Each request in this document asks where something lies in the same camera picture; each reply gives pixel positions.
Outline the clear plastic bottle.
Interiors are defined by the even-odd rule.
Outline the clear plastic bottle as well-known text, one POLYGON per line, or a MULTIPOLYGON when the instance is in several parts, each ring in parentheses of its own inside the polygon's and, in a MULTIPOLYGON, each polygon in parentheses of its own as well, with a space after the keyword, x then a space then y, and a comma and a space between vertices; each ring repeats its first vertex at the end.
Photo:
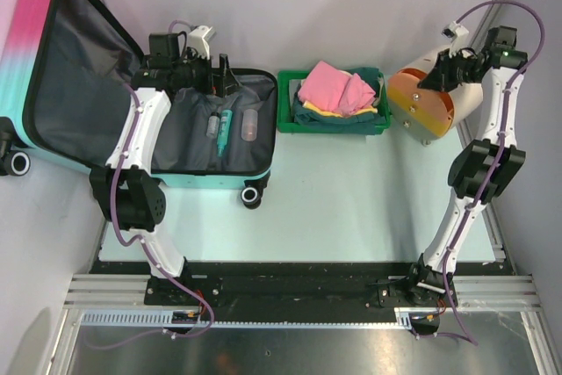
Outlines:
POLYGON ((258 111, 247 109, 242 115, 241 138, 244 141, 252 142, 257 138, 258 111))

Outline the small clear black-capped bottle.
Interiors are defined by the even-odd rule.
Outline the small clear black-capped bottle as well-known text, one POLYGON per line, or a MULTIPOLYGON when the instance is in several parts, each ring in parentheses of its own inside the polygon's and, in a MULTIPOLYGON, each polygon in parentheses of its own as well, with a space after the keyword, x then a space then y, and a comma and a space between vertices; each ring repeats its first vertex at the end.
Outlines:
POLYGON ((219 128, 220 114, 218 112, 212 112, 207 121, 206 136, 210 139, 216 139, 218 136, 219 128))

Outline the green plastic tray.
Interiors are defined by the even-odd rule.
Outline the green plastic tray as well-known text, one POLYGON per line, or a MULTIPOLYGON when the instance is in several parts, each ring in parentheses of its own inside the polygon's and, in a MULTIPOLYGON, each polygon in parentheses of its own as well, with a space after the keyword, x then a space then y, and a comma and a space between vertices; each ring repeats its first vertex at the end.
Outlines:
POLYGON ((347 69, 351 74, 358 74, 376 92, 375 108, 377 112, 372 119, 337 118, 321 116, 305 107, 305 123, 295 119, 300 83, 309 74, 307 70, 282 70, 277 74, 277 129, 281 133, 323 133, 323 134, 357 134, 380 135, 391 125, 391 113, 386 95, 384 75, 378 68, 359 67, 347 69))

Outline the dark green shorts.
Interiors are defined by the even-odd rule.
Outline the dark green shorts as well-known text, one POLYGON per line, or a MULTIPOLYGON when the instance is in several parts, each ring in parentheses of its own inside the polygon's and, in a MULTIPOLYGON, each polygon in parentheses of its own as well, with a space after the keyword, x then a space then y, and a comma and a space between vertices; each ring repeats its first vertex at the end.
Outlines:
POLYGON ((351 70, 358 73, 376 92, 374 105, 378 113, 366 113, 350 118, 325 117, 307 110, 297 98, 297 92, 304 78, 289 79, 284 96, 285 105, 280 112, 284 119, 277 117, 277 128, 286 133, 327 133, 380 135, 390 127, 390 111, 386 100, 385 78, 378 68, 361 67, 351 70))

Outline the yellow towel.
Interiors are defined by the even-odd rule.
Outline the yellow towel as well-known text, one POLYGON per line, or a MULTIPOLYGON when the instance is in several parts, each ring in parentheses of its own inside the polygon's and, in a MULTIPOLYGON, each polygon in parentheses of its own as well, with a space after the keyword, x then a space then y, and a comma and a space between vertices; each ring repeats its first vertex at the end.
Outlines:
POLYGON ((303 107, 307 110, 316 112, 316 113, 320 114, 321 116, 342 118, 342 119, 343 118, 350 118, 352 116, 359 116, 359 115, 366 114, 366 113, 374 113, 374 114, 378 113, 378 108, 372 107, 372 106, 366 107, 366 108, 363 108, 363 109, 359 109, 358 111, 353 112, 351 114, 341 114, 341 113, 337 113, 337 112, 325 111, 325 110, 322 110, 319 107, 315 106, 314 104, 312 104, 309 101, 306 101, 303 104, 303 107))

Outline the pink cloth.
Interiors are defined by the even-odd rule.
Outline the pink cloth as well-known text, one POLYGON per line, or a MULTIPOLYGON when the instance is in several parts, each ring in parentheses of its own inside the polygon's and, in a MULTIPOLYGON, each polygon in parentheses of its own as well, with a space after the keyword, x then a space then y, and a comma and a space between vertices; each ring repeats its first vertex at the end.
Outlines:
POLYGON ((377 92, 358 73, 336 69, 320 61, 301 81, 297 98, 302 105, 309 101, 325 111, 351 114, 376 107, 377 92))

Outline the pink and teal kids suitcase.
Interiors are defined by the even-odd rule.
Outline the pink and teal kids suitcase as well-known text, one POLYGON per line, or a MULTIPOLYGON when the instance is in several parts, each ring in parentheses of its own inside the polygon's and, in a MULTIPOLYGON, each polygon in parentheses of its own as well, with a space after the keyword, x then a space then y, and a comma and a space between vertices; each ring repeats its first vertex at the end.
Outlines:
MULTIPOLYGON (((1 55, 1 172, 21 177, 39 152, 90 173, 111 155, 126 120, 126 83, 143 51, 101 0, 16 0, 1 55)), ((276 143, 277 79, 230 65, 240 89, 227 97, 180 90, 165 118, 152 176, 174 188, 235 189, 260 205, 276 143), (212 112, 234 112, 222 157, 206 136, 212 112), (245 110, 257 138, 241 138, 245 110)))

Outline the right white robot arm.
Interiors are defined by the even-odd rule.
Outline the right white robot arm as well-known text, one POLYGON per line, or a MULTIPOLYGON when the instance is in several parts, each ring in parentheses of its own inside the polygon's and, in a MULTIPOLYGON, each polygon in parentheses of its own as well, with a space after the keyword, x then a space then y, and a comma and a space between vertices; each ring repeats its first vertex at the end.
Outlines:
POLYGON ((499 197, 524 164, 526 154, 516 145, 516 96, 528 65, 528 55, 516 48, 517 30, 490 29, 479 52, 447 48, 419 87, 451 92, 492 79, 488 118, 479 137, 453 161, 447 183, 450 202, 436 236, 409 270, 402 291, 414 306, 446 300, 457 266, 458 252, 473 221, 493 198, 499 197))

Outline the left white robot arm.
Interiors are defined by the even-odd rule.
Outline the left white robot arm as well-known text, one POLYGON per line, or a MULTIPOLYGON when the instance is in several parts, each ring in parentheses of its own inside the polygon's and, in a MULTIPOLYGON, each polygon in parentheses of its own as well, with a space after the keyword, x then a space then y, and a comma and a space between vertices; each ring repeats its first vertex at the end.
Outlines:
POLYGON ((192 298, 194 284, 182 275, 184 256, 159 229, 166 197, 152 176, 152 159, 162 124, 180 90, 225 95, 240 86, 226 55, 220 56, 220 67, 213 70, 209 42, 214 34, 207 25, 181 34, 150 34, 149 53, 125 85, 130 105, 119 140, 105 165, 92 168, 89 175, 94 198, 119 244, 125 248, 140 244, 152 274, 167 278, 164 295, 178 305, 192 298))

